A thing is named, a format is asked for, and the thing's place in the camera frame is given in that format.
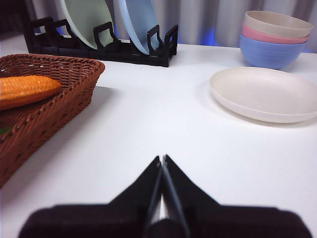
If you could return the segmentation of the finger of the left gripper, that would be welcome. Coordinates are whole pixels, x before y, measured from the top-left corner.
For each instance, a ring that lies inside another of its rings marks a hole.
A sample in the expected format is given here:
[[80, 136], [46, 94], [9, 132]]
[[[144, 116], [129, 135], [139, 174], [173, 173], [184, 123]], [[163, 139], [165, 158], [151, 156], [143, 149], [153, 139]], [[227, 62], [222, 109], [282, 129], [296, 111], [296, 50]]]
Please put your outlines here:
[[191, 238], [310, 238], [296, 213], [274, 207], [221, 205], [196, 186], [168, 156], [163, 178], [171, 214]]
[[62, 204], [33, 212], [21, 238], [140, 238], [155, 207], [161, 162], [155, 157], [108, 204]]

